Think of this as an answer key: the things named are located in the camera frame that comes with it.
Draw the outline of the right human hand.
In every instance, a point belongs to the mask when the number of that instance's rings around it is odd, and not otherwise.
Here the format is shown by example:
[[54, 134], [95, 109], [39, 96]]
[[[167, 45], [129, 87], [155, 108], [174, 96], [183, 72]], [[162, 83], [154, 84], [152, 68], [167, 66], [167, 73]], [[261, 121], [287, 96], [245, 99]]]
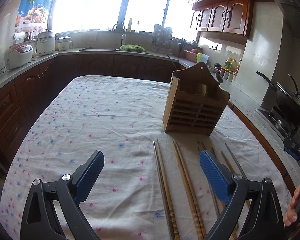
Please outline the right human hand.
[[284, 222], [284, 225], [286, 227], [288, 226], [291, 226], [291, 224], [293, 224], [297, 218], [298, 218], [298, 215], [295, 211], [295, 207], [299, 201], [299, 198], [300, 198], [300, 186], [298, 186], [295, 191], [294, 191], [294, 195], [291, 199], [291, 202], [288, 206], [288, 210], [287, 212], [285, 213], [284, 217], [283, 217], [283, 222]]

